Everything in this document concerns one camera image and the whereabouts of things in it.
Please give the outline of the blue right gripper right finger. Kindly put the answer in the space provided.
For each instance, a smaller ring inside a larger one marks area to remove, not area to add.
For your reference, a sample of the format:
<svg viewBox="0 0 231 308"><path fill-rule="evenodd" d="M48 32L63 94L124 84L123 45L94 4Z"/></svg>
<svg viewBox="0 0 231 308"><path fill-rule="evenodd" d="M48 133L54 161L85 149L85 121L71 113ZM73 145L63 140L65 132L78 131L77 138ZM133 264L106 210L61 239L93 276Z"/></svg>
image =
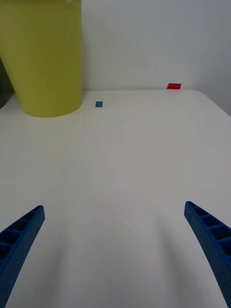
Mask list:
<svg viewBox="0 0 231 308"><path fill-rule="evenodd" d="M231 307L231 229L191 201L184 216L213 271L228 307Z"/></svg>

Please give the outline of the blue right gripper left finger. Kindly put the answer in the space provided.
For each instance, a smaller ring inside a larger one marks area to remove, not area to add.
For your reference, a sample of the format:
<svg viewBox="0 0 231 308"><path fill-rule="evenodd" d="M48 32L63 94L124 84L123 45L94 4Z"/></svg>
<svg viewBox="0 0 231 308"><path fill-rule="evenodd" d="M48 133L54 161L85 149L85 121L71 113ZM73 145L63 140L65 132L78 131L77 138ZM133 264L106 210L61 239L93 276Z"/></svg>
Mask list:
<svg viewBox="0 0 231 308"><path fill-rule="evenodd" d="M0 307L4 308L29 250L45 220L38 205L0 233Z"/></svg>

